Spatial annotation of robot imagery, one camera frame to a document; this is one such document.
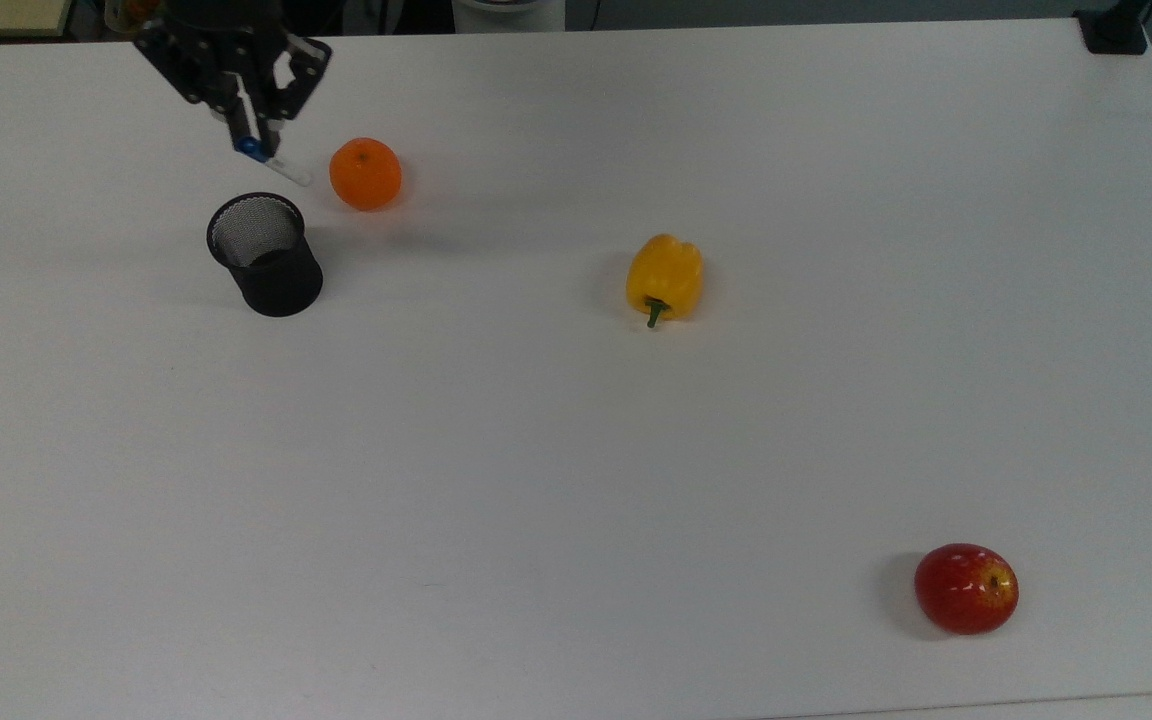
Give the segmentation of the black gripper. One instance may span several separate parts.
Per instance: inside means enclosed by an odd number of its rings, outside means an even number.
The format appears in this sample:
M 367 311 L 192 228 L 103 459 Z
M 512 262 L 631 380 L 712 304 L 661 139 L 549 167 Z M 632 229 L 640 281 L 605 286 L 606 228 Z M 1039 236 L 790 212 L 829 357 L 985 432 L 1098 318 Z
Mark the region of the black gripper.
M 280 1 L 164 1 L 160 26 L 134 45 L 189 104 L 207 106 L 247 158 L 278 152 L 329 67 L 333 50 L 287 35 Z

